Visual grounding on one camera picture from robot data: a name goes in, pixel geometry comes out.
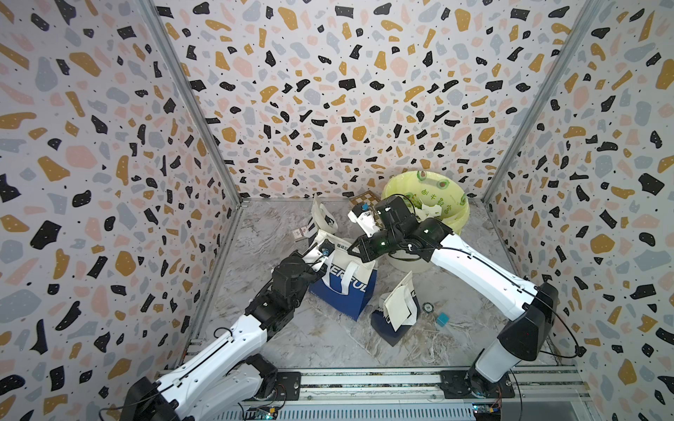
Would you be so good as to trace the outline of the navy white tote bag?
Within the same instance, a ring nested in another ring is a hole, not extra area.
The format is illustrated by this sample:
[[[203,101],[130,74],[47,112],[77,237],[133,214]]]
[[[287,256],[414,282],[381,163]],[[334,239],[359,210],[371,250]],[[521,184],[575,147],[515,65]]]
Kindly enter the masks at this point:
[[[347,253],[348,247],[336,244],[328,258],[326,275],[314,283],[310,291],[338,312],[358,320],[376,287],[377,262],[363,263]]]

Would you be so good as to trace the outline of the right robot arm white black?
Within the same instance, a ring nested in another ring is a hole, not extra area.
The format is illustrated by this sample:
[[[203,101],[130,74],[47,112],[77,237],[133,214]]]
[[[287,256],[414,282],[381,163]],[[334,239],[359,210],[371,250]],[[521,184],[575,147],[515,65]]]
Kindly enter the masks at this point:
[[[462,379],[444,386],[451,396],[508,397],[500,383],[521,361],[535,361],[558,321],[557,289],[536,286],[508,272],[469,246],[458,233],[436,218],[419,221],[414,205],[403,195],[393,195],[376,206],[356,205],[349,212],[363,235],[349,247],[362,262],[404,251],[449,271],[495,305],[508,322],[496,340],[472,363]]]

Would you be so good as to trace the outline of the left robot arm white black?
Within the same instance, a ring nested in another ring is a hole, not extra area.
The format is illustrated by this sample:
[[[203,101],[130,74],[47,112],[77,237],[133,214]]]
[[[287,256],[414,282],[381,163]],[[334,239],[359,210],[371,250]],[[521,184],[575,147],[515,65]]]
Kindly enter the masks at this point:
[[[277,368],[260,352],[292,321],[309,287],[328,272],[326,246],[295,251],[272,271],[233,326],[186,363],[151,382],[135,382],[123,420],[207,420],[255,396],[271,395]]]

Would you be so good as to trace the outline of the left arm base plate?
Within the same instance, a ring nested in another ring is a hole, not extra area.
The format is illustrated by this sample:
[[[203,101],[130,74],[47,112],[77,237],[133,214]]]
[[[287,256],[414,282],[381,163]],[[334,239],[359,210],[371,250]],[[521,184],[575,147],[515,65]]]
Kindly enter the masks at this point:
[[[302,385],[302,374],[299,371],[281,371],[262,379],[260,388],[245,401],[254,402],[293,402],[298,401]]]

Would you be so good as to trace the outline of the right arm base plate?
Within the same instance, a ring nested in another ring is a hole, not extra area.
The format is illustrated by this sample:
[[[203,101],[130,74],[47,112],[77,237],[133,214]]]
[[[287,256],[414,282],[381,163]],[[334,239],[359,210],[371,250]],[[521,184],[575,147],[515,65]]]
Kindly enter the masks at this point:
[[[498,382],[489,382],[472,368],[441,371],[439,387],[446,399],[515,397],[514,382],[509,375],[503,375]]]

